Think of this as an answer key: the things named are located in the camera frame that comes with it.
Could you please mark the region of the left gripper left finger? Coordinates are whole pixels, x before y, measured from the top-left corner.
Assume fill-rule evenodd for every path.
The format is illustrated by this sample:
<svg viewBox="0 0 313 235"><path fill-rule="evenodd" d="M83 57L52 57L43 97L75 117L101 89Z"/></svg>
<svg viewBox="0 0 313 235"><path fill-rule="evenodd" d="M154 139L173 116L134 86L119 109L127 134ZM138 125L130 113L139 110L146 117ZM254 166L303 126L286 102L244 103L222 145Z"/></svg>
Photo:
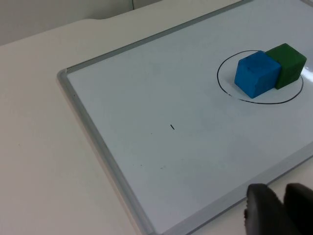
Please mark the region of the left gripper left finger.
<svg viewBox="0 0 313 235"><path fill-rule="evenodd" d="M246 192L244 210L247 235L298 235L274 191L265 184L251 184Z"/></svg>

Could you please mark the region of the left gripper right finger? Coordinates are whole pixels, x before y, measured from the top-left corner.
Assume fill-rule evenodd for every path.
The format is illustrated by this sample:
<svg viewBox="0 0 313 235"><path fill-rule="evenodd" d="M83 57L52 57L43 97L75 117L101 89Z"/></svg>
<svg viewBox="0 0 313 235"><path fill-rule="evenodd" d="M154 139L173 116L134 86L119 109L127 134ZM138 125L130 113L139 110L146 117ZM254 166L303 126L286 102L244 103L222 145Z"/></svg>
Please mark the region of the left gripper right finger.
<svg viewBox="0 0 313 235"><path fill-rule="evenodd" d="M286 185L284 206L302 235L313 234L313 190L300 183Z"/></svg>

